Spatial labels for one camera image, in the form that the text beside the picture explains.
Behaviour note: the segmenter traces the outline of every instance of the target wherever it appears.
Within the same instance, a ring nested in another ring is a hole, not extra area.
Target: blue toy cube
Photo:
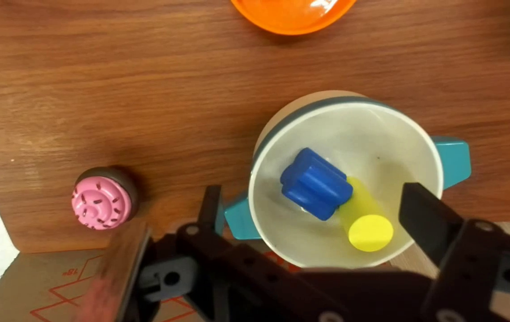
[[[287,198],[321,219],[328,219],[353,194],[346,173],[312,148],[303,148],[280,180]]]

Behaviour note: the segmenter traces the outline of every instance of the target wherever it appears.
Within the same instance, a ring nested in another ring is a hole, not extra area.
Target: wood grain
[[[0,0],[0,212],[24,250],[87,248],[76,176],[126,164],[153,225],[194,216],[203,185],[244,185],[264,123],[317,89],[353,89],[470,139],[475,176],[446,193],[510,218],[510,1],[360,1],[278,37],[223,0]]]

